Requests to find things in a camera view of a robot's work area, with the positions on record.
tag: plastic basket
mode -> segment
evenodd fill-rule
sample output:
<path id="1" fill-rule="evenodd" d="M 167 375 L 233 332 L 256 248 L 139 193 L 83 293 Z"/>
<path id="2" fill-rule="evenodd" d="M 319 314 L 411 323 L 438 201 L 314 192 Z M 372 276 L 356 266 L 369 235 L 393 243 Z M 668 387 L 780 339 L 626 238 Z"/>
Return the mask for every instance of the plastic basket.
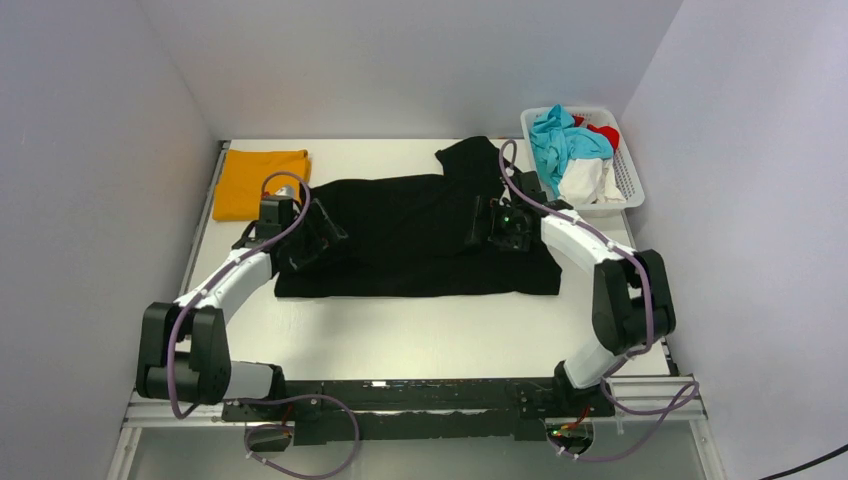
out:
<path id="1" fill-rule="evenodd" d="M 542 115 L 547 115 L 551 107 L 531 108 L 521 112 L 521 130 L 524 132 L 524 148 L 527 149 L 527 158 L 533 169 L 536 169 L 536 159 L 533 156 L 533 148 L 530 145 L 530 128 L 533 122 Z M 618 123 L 615 117 L 609 110 L 597 107 L 565 107 L 568 113 L 579 115 L 585 118 L 586 122 L 596 126 L 610 126 L 621 132 L 618 128 Z M 645 192 L 642 190 L 642 184 L 639 182 L 639 176 L 636 174 L 636 167 L 633 165 L 633 159 L 630 158 L 630 151 L 627 150 L 627 143 L 624 141 L 624 135 L 618 143 L 618 150 L 615 151 L 612 163 L 613 171 L 615 172 L 615 183 L 618 189 L 621 190 L 624 198 L 627 199 L 624 203 L 592 203 L 584 205 L 574 205 L 574 209 L 586 217 L 604 217 L 620 213 L 625 208 L 638 207 L 645 201 Z M 548 199 L 554 199 L 553 190 L 548 185 L 542 184 L 542 189 L 547 193 Z"/>

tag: orange cloth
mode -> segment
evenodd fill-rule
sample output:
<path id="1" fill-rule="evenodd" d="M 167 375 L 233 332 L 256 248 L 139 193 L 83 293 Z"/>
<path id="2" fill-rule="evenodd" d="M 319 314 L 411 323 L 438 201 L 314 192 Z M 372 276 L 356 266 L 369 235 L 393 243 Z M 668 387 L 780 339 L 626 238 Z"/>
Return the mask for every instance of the orange cloth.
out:
<path id="1" fill-rule="evenodd" d="M 285 170 L 309 181 L 312 164 L 306 150 L 297 152 L 240 152 L 230 150 L 224 161 L 224 171 L 215 187 L 212 218 L 219 222 L 256 220 L 262 182 L 268 175 Z M 300 185 L 290 177 L 276 177 L 268 182 L 267 191 L 274 193 L 284 185 L 294 187 L 298 196 Z"/>

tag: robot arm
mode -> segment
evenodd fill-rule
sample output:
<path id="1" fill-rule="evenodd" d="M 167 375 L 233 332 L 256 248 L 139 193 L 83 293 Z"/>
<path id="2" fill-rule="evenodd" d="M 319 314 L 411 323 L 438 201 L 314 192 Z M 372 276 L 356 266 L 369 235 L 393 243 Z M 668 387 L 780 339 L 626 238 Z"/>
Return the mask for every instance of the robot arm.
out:
<path id="1" fill-rule="evenodd" d="M 600 382 L 623 360 L 631 348 L 647 340 L 645 299 L 635 268 L 616 250 L 634 256 L 648 272 L 653 299 L 655 337 L 674 330 L 675 317 L 662 258 L 653 250 L 637 252 L 618 242 L 603 244 L 577 226 L 580 215 L 566 212 L 574 221 L 553 215 L 542 220 L 542 241 L 562 252 L 593 280 L 592 326 L 595 332 L 577 354 L 564 362 L 563 371 L 576 389 Z"/>
<path id="2" fill-rule="evenodd" d="M 246 247 L 231 250 L 224 264 L 241 257 L 249 250 Z M 201 285 L 206 285 L 222 268 L 223 265 L 209 275 L 209 278 L 204 280 Z M 224 324 L 226 325 L 230 322 L 230 319 L 239 307 L 253 295 L 253 292 L 262 285 L 265 285 L 273 276 L 274 269 L 271 263 L 271 254 L 260 252 L 242 261 L 237 268 L 230 270 L 212 291 L 205 292 L 204 294 L 201 291 L 202 287 L 198 286 L 176 299 L 174 303 L 180 307 L 185 307 L 195 295 L 201 293 L 203 299 L 200 300 L 196 308 L 211 307 L 220 309 L 224 317 Z"/>

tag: white wall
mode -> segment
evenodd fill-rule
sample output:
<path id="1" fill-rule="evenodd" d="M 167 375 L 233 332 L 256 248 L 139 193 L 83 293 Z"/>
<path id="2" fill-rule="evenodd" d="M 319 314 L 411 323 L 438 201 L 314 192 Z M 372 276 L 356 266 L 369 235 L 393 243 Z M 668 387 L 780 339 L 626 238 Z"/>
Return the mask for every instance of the white wall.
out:
<path id="1" fill-rule="evenodd" d="M 730 478 L 848 441 L 848 5 L 686 0 L 623 115 Z M 802 478 L 845 478 L 848 456 Z"/>
<path id="2" fill-rule="evenodd" d="M 620 114 L 681 0 L 140 0 L 220 138 L 520 133 Z"/>
<path id="3" fill-rule="evenodd" d="M 0 2 L 0 478 L 105 476 L 214 149 L 135 2 Z"/>

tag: red cloth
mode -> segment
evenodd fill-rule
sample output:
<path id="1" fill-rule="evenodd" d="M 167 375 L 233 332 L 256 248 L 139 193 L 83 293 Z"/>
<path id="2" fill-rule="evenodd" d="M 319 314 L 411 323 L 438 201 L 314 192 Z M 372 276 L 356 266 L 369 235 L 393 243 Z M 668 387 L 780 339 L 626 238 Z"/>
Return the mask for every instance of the red cloth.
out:
<path id="1" fill-rule="evenodd" d="M 612 127 L 598 128 L 594 125 L 589 125 L 586 128 L 588 128 L 590 132 L 600 133 L 601 135 L 607 137 L 607 140 L 610 141 L 610 145 L 612 145 L 612 150 L 618 150 L 618 142 L 621 140 L 621 134 L 618 133 L 618 130 Z"/>

